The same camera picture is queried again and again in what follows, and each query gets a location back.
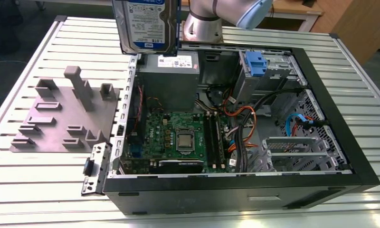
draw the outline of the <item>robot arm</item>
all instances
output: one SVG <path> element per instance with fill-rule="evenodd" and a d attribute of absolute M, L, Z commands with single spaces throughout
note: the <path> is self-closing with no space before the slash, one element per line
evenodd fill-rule
<path fill-rule="evenodd" d="M 272 0 L 190 0 L 184 25 L 186 40 L 218 42 L 222 38 L 221 19 L 241 29 L 253 29 L 265 17 Z"/>
<path fill-rule="evenodd" d="M 253 29 L 273 0 L 190 0 L 184 26 L 186 40 L 218 42 L 221 19 Z M 180 0 L 112 0 L 124 54 L 176 55 Z"/>

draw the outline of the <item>metal bracket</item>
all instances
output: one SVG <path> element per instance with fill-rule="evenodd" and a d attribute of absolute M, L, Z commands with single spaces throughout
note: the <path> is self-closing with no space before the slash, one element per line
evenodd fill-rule
<path fill-rule="evenodd" d="M 104 196 L 102 187 L 106 177 L 106 168 L 109 163 L 109 155 L 112 145 L 109 143 L 98 143 L 93 146 L 90 157 L 84 165 L 84 183 L 81 188 L 81 196 Z"/>
<path fill-rule="evenodd" d="M 269 137 L 262 140 L 262 148 L 272 156 L 324 156 L 329 145 L 317 137 Z"/>

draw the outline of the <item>slotted metal table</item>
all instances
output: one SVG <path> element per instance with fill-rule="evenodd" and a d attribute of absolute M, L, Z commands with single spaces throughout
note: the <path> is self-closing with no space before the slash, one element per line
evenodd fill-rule
<path fill-rule="evenodd" d="M 10 141 L 37 96 L 40 78 L 58 86 L 66 65 L 92 87 L 129 89 L 129 56 L 109 19 L 54 21 L 0 108 L 0 225 L 44 227 L 380 227 L 380 186 L 309 209 L 124 216 L 106 197 L 81 197 L 85 153 L 13 153 Z M 328 34 L 224 28 L 224 42 L 304 48 L 380 178 L 380 91 L 345 46 Z"/>

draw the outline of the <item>motherboard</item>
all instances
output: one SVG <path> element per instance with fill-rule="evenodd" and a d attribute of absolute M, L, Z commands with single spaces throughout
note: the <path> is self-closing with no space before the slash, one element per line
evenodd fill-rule
<path fill-rule="evenodd" d="M 148 113 L 144 144 L 129 146 L 124 167 L 133 174 L 228 172 L 226 122 L 210 113 Z"/>

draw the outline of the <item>white label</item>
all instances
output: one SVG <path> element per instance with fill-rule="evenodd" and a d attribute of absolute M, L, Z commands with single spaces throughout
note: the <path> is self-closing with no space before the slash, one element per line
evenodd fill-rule
<path fill-rule="evenodd" d="M 190 56 L 157 57 L 158 67 L 192 68 Z"/>
<path fill-rule="evenodd" d="M 236 160 L 234 159 L 229 159 L 229 166 L 236 166 Z"/>
<path fill-rule="evenodd" d="M 158 15 L 165 5 L 128 2 L 128 20 L 133 42 L 144 42 L 144 47 L 152 48 L 154 43 L 165 42 L 165 24 Z"/>
<path fill-rule="evenodd" d="M 236 100 L 234 100 L 234 98 L 232 96 L 228 97 L 228 100 L 230 101 L 230 103 L 234 104 Z"/>

